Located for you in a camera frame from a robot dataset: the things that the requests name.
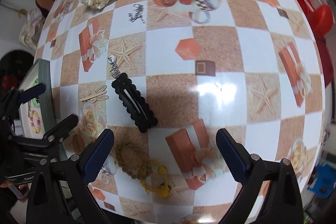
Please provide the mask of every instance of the bolt head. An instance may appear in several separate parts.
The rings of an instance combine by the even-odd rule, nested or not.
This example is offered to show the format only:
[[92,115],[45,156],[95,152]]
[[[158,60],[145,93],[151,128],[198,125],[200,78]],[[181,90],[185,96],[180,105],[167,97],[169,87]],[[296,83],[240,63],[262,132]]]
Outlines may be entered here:
[[257,154],[251,154],[251,159],[253,159],[253,160],[259,160],[260,157]]
[[112,63],[114,63],[117,60],[117,58],[114,55],[110,55],[108,57],[108,60],[109,60],[110,64],[112,64]]
[[47,159],[41,159],[40,160],[40,165],[45,165],[47,163]]
[[70,159],[71,159],[72,161],[76,161],[76,160],[79,159],[79,155],[78,155],[78,154],[73,154],[73,155],[70,157]]
[[291,162],[290,162],[289,159],[283,159],[282,162],[283,162],[283,164],[285,164],[285,165],[291,165]]

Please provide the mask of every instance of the blue object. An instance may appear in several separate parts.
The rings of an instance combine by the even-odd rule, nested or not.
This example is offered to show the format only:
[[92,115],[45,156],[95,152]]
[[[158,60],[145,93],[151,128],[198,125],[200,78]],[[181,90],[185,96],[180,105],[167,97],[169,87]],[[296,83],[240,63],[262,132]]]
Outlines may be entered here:
[[316,167],[315,181],[308,189],[321,198],[327,198],[334,190],[336,183],[336,170],[329,165]]

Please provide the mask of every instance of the round table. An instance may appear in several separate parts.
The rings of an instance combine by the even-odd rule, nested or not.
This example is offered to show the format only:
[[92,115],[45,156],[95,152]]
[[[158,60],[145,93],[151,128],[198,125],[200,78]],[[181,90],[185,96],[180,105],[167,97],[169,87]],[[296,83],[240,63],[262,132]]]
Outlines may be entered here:
[[[130,20],[134,4],[143,5],[144,22]],[[111,87],[110,55],[158,119],[148,133]],[[56,118],[79,116],[64,142],[68,156],[104,128],[114,132],[114,148],[89,185],[111,212],[158,224],[218,222],[241,189],[217,150],[220,128],[264,160],[289,158],[300,190],[310,176],[322,138],[324,79],[296,0],[117,0],[102,10],[56,0],[35,58],[50,61]],[[148,159],[153,173],[143,182],[159,187],[167,178],[168,196],[146,192],[122,170]]]

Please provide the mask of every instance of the black hair clip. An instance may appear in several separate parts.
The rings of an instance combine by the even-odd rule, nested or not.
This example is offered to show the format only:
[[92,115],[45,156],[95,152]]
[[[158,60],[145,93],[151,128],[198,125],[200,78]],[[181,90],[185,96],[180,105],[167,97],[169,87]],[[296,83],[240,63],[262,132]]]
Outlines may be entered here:
[[146,133],[149,128],[158,124],[157,118],[145,102],[145,98],[141,96],[140,91],[132,84],[128,75],[124,72],[120,73],[116,57],[111,55],[108,60],[111,64],[110,73],[115,78],[111,86],[115,89],[115,93],[119,95],[119,99],[123,102],[140,132]]

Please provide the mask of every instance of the blue gripper pad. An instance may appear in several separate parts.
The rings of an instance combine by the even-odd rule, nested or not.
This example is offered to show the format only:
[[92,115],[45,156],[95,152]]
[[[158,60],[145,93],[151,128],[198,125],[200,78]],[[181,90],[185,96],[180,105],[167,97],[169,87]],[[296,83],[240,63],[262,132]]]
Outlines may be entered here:
[[34,99],[35,97],[43,94],[46,90],[45,84],[39,83],[30,89],[27,89],[25,91],[22,91],[18,98],[18,103],[25,104],[26,102],[29,102],[31,99]]
[[236,143],[225,128],[217,131],[216,144],[235,181],[246,185],[249,177],[250,155],[244,146]]
[[94,143],[90,143],[81,153],[79,167],[85,185],[95,181],[114,144],[113,131],[104,129]]

